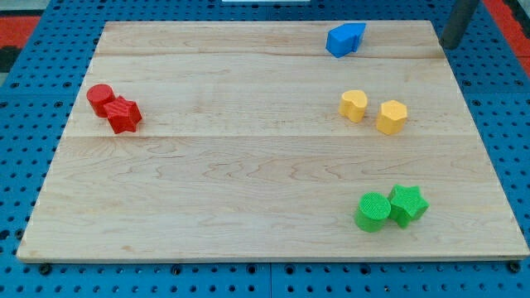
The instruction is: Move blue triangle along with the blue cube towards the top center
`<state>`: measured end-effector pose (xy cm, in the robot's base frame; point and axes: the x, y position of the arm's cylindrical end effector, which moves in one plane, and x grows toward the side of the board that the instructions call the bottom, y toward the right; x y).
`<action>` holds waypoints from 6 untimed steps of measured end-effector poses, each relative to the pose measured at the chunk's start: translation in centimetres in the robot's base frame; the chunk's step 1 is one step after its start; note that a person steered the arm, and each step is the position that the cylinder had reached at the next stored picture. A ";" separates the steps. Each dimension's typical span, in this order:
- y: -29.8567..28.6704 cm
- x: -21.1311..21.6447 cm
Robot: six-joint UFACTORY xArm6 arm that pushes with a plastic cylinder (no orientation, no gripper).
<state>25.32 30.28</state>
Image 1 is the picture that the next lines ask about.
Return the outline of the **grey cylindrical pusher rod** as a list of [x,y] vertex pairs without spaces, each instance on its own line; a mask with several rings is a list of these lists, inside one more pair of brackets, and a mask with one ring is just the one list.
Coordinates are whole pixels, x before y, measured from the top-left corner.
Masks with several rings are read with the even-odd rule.
[[455,0],[440,36],[443,49],[454,50],[459,46],[478,5],[479,0]]

